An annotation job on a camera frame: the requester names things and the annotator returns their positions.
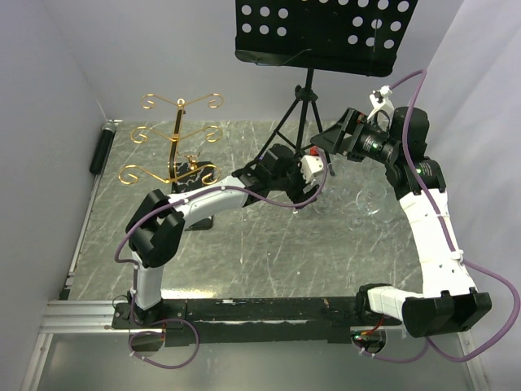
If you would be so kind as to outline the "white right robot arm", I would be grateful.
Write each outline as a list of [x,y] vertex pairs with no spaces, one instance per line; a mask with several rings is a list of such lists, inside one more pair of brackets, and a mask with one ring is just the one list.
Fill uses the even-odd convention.
[[364,324],[383,315],[401,321],[416,338],[471,329],[492,308],[488,293],[478,292],[462,261],[448,211],[448,193],[440,165],[425,155],[427,113],[413,108],[407,141],[401,140],[407,107],[397,108],[389,130],[348,108],[312,145],[331,155],[384,165],[386,179],[408,219],[422,271],[422,292],[370,283],[359,288],[355,314]]

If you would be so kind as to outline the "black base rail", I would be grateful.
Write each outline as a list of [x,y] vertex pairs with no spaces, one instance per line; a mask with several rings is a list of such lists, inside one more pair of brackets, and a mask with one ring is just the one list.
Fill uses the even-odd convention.
[[355,297],[163,299],[153,310],[116,304],[112,327],[165,333],[168,347],[202,344],[322,340],[349,344],[351,332],[371,329],[381,314],[363,310]]

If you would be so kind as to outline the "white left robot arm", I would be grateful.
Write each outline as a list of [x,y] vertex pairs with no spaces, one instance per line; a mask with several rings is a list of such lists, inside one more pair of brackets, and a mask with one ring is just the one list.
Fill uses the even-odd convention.
[[152,327],[160,320],[164,267],[176,256],[190,226],[228,210],[266,202],[272,191],[286,193],[288,208],[302,209],[314,202],[323,188],[316,178],[327,174],[323,152],[309,155],[275,144],[260,159],[199,190],[170,195],[150,192],[121,242],[131,251],[127,260],[133,267],[131,319],[142,327]]

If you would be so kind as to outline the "black marble rack base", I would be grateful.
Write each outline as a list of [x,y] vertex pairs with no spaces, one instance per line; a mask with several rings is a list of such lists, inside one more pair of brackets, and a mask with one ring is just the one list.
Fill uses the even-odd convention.
[[[176,163],[175,164],[177,175],[182,176],[191,171],[190,164],[188,162]],[[203,177],[209,175],[210,179],[214,179],[215,169],[211,167],[205,167],[193,174],[186,175],[185,177],[179,179],[177,182],[173,182],[171,185],[172,193],[183,193],[193,190],[199,190],[201,187],[204,187]],[[213,227],[213,216],[206,217],[201,219],[190,227],[187,228],[188,231],[207,231],[212,229]]]

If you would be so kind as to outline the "black music stand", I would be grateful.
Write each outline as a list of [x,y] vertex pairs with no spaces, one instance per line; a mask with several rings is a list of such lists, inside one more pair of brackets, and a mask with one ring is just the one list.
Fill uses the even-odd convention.
[[291,141],[279,137],[296,155],[303,144],[308,112],[320,117],[312,89],[317,70],[367,77],[392,73],[396,53],[414,13],[415,1],[237,1],[235,56],[258,66],[306,70],[305,84],[281,121],[300,107],[299,128]]

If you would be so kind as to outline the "black microphone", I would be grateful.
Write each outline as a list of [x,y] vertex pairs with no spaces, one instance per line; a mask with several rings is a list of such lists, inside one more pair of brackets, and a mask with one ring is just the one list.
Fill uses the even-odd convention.
[[112,147],[116,129],[117,125],[114,121],[108,121],[103,125],[90,163],[90,172],[93,175],[101,174]]

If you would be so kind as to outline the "gold wine glass rack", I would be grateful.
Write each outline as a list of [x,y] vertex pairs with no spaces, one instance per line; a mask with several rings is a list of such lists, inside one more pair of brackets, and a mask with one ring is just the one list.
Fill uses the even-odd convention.
[[221,171],[215,164],[203,163],[199,165],[199,153],[180,153],[181,142],[188,138],[198,134],[204,134],[205,142],[216,143],[221,140],[224,134],[223,129],[218,125],[207,125],[188,134],[182,133],[182,123],[186,115],[186,107],[205,100],[207,100],[207,107],[210,109],[217,109],[225,102],[223,96],[219,93],[206,94],[190,101],[186,101],[184,98],[172,101],[153,93],[143,95],[140,98],[140,105],[144,110],[154,109],[158,101],[171,104],[176,108],[176,117],[171,134],[163,134],[145,125],[134,128],[130,133],[130,139],[137,145],[146,143],[149,134],[155,134],[169,142],[170,153],[167,164],[169,173],[167,177],[162,178],[140,165],[126,165],[122,167],[118,173],[119,181],[126,186],[138,183],[139,176],[133,173],[133,170],[137,170],[163,184],[178,184],[182,179],[194,174],[199,174],[204,169],[210,169],[211,172],[209,174],[204,174],[200,178],[201,182],[204,186],[210,186],[216,183],[220,179]]

